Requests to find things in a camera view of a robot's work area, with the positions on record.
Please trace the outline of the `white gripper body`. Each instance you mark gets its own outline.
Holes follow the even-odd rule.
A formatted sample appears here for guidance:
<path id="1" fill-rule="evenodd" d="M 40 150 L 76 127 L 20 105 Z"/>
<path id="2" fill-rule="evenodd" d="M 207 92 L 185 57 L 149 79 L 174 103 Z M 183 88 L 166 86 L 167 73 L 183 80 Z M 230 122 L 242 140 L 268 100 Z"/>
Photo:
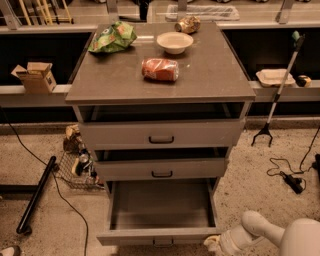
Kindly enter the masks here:
<path id="1" fill-rule="evenodd" d="M 262 237 L 251 234 L 239 224 L 221 234 L 220 247 L 224 253 L 236 256 L 246 248 L 254 246 L 262 240 Z"/>

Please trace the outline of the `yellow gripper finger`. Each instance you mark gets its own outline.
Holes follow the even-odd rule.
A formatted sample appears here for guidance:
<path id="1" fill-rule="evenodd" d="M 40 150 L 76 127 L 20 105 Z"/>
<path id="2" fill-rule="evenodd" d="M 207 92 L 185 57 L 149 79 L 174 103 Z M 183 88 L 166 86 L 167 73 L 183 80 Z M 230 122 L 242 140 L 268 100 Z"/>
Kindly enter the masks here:
<path id="1" fill-rule="evenodd" d="M 203 244 L 208 249 L 209 252 L 218 252 L 220 249 L 220 237 L 218 235 L 212 235 L 207 237 Z"/>

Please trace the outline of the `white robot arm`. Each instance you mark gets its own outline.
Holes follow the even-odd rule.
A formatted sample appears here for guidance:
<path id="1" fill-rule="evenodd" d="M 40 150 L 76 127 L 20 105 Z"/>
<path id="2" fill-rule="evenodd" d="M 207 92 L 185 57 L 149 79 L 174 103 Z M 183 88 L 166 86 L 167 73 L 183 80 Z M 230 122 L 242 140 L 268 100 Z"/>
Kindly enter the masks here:
<path id="1" fill-rule="evenodd" d="M 279 256 L 320 256 L 320 222 L 299 218 L 286 228 L 269 222 L 256 211 L 246 211 L 236 227 L 204 241 L 215 256 L 239 256 L 246 248 L 269 240 L 279 249 Z"/>

